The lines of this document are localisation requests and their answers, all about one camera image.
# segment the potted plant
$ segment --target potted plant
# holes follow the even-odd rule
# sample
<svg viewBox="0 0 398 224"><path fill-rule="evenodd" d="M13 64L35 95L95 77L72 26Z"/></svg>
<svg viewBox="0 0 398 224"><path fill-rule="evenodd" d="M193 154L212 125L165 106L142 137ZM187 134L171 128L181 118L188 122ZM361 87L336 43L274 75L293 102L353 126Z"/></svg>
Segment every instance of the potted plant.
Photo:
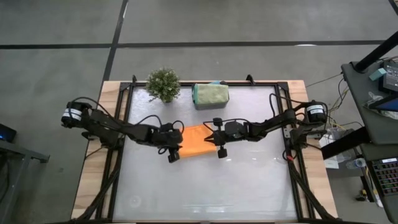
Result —
<svg viewBox="0 0 398 224"><path fill-rule="evenodd" d="M171 68L160 68L151 72L147 78L146 90L153 99L159 98L170 103L180 93L180 79Z"/></svg>

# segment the orange towel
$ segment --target orange towel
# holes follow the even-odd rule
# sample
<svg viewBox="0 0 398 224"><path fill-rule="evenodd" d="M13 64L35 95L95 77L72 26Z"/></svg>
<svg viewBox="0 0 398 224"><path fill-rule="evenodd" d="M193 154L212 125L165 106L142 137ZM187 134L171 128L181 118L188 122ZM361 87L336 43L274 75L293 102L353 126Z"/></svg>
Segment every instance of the orange towel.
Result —
<svg viewBox="0 0 398 224"><path fill-rule="evenodd" d="M185 127L182 133L182 142L178 153L180 158L199 156L209 152L216 152L217 148L213 143L206 142L205 138L213 134L205 125Z"/></svg>

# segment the folded green towel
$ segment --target folded green towel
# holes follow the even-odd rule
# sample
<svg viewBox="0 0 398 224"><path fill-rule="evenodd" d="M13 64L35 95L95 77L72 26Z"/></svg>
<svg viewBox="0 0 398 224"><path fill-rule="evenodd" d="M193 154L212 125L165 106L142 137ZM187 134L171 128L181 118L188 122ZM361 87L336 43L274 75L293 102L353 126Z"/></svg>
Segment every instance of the folded green towel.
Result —
<svg viewBox="0 0 398 224"><path fill-rule="evenodd" d="M229 100L228 85L196 84L193 95L196 105L226 103Z"/></svg>

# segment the wooden table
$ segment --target wooden table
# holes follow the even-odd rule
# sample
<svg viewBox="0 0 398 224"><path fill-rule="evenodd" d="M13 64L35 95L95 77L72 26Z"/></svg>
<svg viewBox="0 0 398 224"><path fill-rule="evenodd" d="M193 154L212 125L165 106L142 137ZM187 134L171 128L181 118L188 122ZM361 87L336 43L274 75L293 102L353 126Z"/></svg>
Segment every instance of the wooden table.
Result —
<svg viewBox="0 0 398 224"><path fill-rule="evenodd" d="M287 82L289 84L289 92L292 100L308 101L305 84L302 80L261 80L256 82ZM111 114L115 113L119 86L119 81L108 81L104 82L101 90L99 103L103 105L105 109L107 109ZM126 98L127 97L124 97L122 102L120 118L124 116L123 113L126 107ZM319 146L318 141L314 139L308 139L308 143ZM89 154L100 147L101 146L99 141L90 141L86 153ZM106 153L107 149L102 149L90 156L90 158L84 162L80 177L80 183L76 194L75 204L72 211L72 218L79 217L90 205L96 194L99 192L101 187L101 180L103 177ZM334 217L337 217L335 202L331 193L330 184L326 173L326 167L325 163L323 162L321 151L313 147L307 147L306 149L303 149L303 158L307 171L308 182L312 192L315 194L319 202L327 209L327 211ZM108 211L108 197L105 197L104 211ZM304 217L308 217L307 205L301 189L300 199L302 203Z"/></svg>

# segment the wooden table frame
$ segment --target wooden table frame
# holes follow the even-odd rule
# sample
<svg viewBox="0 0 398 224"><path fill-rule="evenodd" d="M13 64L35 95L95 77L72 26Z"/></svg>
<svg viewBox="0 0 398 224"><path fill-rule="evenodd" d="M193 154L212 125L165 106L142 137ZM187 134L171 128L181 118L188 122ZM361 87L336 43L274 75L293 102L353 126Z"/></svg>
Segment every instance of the wooden table frame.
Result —
<svg viewBox="0 0 398 224"><path fill-rule="evenodd" d="M192 83L192 82L210 82L210 81L189 81L182 83ZM247 83L248 81L227 81L228 83ZM288 95L292 100L297 101L308 101L307 93L305 91L305 85L302 80L261 80L256 81L256 83L285 83L288 90ZM144 85L145 82L136 82L137 85ZM115 114L115 117L122 118L124 120L128 120L129 107L130 103L128 103L129 99L132 96L132 82L104 82L101 95L99 98L99 103L104 106L111 114ZM289 107L289 104L286 101L281 101L283 110ZM313 139L308 139L308 142L314 145L318 145L317 141ZM99 141L90 141L88 144L88 148L86 153L89 154L96 149L100 148ZM90 158L84 162L82 167L82 173L80 177L80 183L78 186L78 191L75 198L75 203L72 211L72 218L78 218L87 207L90 206L91 202L95 199L97 193L100 191L102 185L106 184L106 178L109 177L110 172L115 172L115 164L116 160L118 163L121 163L121 154L118 154L118 151L107 151L106 149L102 149L98 151L96 154L90 156ZM325 164L323 162L322 153L313 147L307 147L302 151L302 161L298 163L296 160L297 170L301 171L302 175L307 174L308 184L317 197L319 202L326 208L326 210L333 216L337 216L335 203L333 200L333 196L331 194L331 189L328 181L328 177L326 174ZM104 218L105 221L112 221L113 217L113 205L116 199L116 190L117 190L117 177L116 183L114 186L110 187L107 192L105 192L104 203L103 206L98 207L95 215L93 214L91 218L101 219ZM311 206L308 206L307 200L301 191L298 188L299 200L301 203L302 213L304 218L314 218L319 217L315 212L315 215L312 214ZM104 216L103 211L108 211L108 215ZM274 220L265 220L266 222L274 222Z"/></svg>

